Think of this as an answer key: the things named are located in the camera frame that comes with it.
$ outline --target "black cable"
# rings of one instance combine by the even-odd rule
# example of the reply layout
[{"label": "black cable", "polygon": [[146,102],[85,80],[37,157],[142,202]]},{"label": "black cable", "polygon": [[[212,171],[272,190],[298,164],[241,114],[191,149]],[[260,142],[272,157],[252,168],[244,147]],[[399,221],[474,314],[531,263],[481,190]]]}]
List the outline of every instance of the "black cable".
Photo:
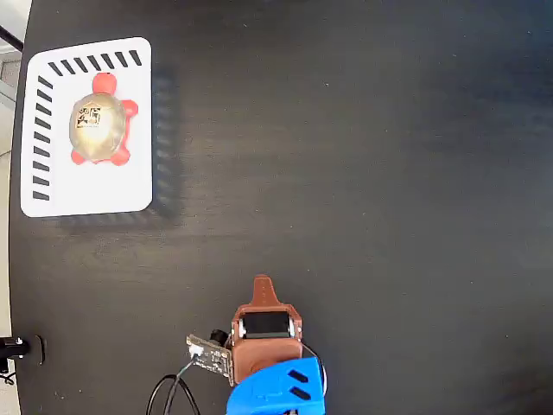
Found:
[{"label": "black cable", "polygon": [[0,379],[3,379],[3,383],[5,383],[6,385],[13,386],[13,385],[15,385],[15,382],[11,378],[14,377],[15,375],[16,375],[15,372],[10,373],[8,376],[4,376],[3,374],[0,374]]},{"label": "black cable", "polygon": [[0,26],[0,39],[5,40],[11,46],[16,48],[18,51],[23,51],[23,42],[13,36],[8,30]]},{"label": "black cable", "polygon": [[166,374],[161,378],[159,382],[157,382],[156,386],[154,387],[154,390],[152,391],[152,394],[149,396],[148,405],[146,406],[146,415],[151,415],[152,408],[154,406],[154,400],[156,400],[156,395],[166,380],[172,380],[172,381],[176,380],[177,384],[181,386],[182,390],[187,395],[188,402],[190,402],[190,406],[192,406],[194,415],[201,415],[200,408],[198,408],[198,404],[196,403],[196,399],[194,399],[192,391],[190,391],[190,388],[188,387],[188,385],[184,380],[182,380],[181,378],[177,379],[176,375],[174,374]]},{"label": "black cable", "polygon": [[321,370],[321,383],[322,383],[322,394],[323,396],[327,394],[327,369],[325,368],[324,363],[322,362],[321,358],[319,357],[319,354],[315,352],[313,348],[311,348],[306,342],[302,343],[303,347],[306,348],[314,357],[317,358],[319,361],[319,368]]},{"label": "black cable", "polygon": [[171,389],[169,389],[169,393],[167,395],[167,400],[165,401],[165,408],[163,408],[163,415],[170,415],[171,413],[171,406],[173,405],[173,399],[175,398],[176,394],[176,387],[179,384],[179,379],[181,376],[194,365],[196,362],[197,356],[192,356],[192,360],[186,364],[181,370],[179,370],[179,373],[176,374],[176,379],[173,381],[173,385],[171,385]]}]

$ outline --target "turtle shell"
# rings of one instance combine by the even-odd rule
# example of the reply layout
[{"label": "turtle shell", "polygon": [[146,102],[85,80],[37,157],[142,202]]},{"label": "turtle shell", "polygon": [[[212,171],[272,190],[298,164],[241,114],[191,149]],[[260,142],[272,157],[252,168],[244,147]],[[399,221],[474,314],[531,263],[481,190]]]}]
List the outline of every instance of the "turtle shell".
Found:
[{"label": "turtle shell", "polygon": [[75,151],[96,162],[111,158],[119,150],[125,128],[121,101],[109,93],[92,93],[75,103],[69,138]]}]

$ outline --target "qr code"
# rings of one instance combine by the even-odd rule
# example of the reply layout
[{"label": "qr code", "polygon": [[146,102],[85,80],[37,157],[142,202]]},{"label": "qr code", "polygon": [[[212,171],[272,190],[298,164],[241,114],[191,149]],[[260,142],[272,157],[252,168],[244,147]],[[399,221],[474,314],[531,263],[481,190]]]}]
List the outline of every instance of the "qr code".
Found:
[{"label": "qr code", "polygon": [[100,123],[100,107],[86,106],[79,110],[77,128],[95,127]]}]

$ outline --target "black stripe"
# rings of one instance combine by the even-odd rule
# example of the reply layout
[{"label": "black stripe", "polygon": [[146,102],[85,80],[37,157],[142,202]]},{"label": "black stripe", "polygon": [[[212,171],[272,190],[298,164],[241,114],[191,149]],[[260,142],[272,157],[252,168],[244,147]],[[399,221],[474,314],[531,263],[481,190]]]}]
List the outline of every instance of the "black stripe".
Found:
[{"label": "black stripe", "polygon": [[111,62],[110,56],[108,54],[101,54],[100,56],[102,56],[102,59],[105,61],[105,63],[107,63],[107,66],[110,69],[115,69],[115,67],[113,66],[113,63]]},{"label": "black stripe", "polygon": [[58,67],[55,65],[55,63],[50,62],[48,65],[56,72],[59,76],[63,76],[63,73],[61,73],[61,70],[58,69]]},{"label": "black stripe", "polygon": [[123,65],[123,67],[128,67],[129,66],[129,64],[127,63],[127,60],[124,58],[124,56],[121,52],[116,52],[115,55],[117,56],[117,58],[119,59],[119,61],[121,62],[121,65]]},{"label": "black stripe", "polygon": [[37,118],[37,117],[35,117],[35,124],[39,125],[40,127],[44,127],[47,130],[50,130],[52,128],[49,123],[45,123],[44,121],[42,121],[40,118]]},{"label": "black stripe", "polygon": [[33,169],[38,169],[42,171],[50,171],[50,168],[48,166],[45,166],[42,163],[33,162]]},{"label": "black stripe", "polygon": [[46,137],[46,136],[43,136],[40,132],[36,132],[36,131],[35,131],[35,138],[36,138],[37,140],[43,141],[44,143],[50,144],[50,139],[49,139],[48,137]]},{"label": "black stripe", "polygon": [[66,67],[66,69],[69,71],[69,73],[71,75],[75,75],[75,71],[73,70],[73,68],[71,67],[71,65],[69,65],[69,62],[66,61],[65,59],[63,61],[61,61],[61,64]]},{"label": "black stripe", "polygon": [[293,387],[290,391],[301,400],[311,400],[311,395],[303,391],[299,387]]},{"label": "black stripe", "polygon": [[142,62],[140,61],[140,58],[138,57],[138,52],[137,52],[136,50],[130,50],[129,53],[130,53],[130,57],[132,58],[132,60],[133,60],[139,67],[141,67],[141,66],[142,66]]},{"label": "black stripe", "polygon": [[100,65],[96,62],[96,58],[94,56],[87,56],[88,60],[90,61],[90,63],[92,63],[92,66],[94,67],[94,69],[96,69],[97,71],[100,71]]},{"label": "black stripe", "polygon": [[40,199],[41,201],[49,201],[50,196],[45,195],[41,192],[33,192],[33,199]]},{"label": "black stripe", "polygon": [[40,111],[40,112],[42,112],[46,115],[52,115],[52,112],[48,108],[46,108],[46,107],[44,107],[40,104],[36,104],[36,110]]},{"label": "black stripe", "polygon": [[47,87],[50,88],[50,89],[53,89],[53,88],[54,88],[54,86],[53,86],[51,83],[49,83],[47,80],[45,80],[45,79],[42,78],[41,76],[38,77],[38,81],[39,81],[41,84],[43,84],[44,86],[47,86]]},{"label": "black stripe", "polygon": [[79,65],[80,69],[83,71],[83,72],[88,72],[88,69],[86,69],[86,66],[85,64],[83,63],[83,61],[80,59],[80,58],[75,58],[73,59],[75,62],[77,62],[77,65]]},{"label": "black stripe", "polygon": [[288,376],[291,378],[294,378],[295,380],[301,383],[309,382],[309,378],[305,374],[299,373],[297,370],[290,370],[288,373]]},{"label": "black stripe", "polygon": [[48,180],[44,180],[40,177],[33,176],[33,184],[41,184],[42,186],[49,186],[50,182]]},{"label": "black stripe", "polygon": [[49,95],[45,94],[43,91],[41,91],[40,89],[37,89],[36,90],[36,94],[41,97],[42,99],[45,99],[46,101],[48,102],[52,102],[52,99],[50,98]]},{"label": "black stripe", "polygon": [[50,157],[50,153],[36,146],[33,148],[33,152],[40,156]]}]

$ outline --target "circuit board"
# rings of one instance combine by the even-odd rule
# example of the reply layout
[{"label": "circuit board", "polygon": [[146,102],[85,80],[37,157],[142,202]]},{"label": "circuit board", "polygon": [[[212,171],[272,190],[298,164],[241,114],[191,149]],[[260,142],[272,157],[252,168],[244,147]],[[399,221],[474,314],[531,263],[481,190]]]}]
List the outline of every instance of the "circuit board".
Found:
[{"label": "circuit board", "polygon": [[187,345],[190,356],[196,355],[194,365],[225,376],[231,386],[234,386],[232,352],[228,348],[222,348],[195,335],[187,336]]}]

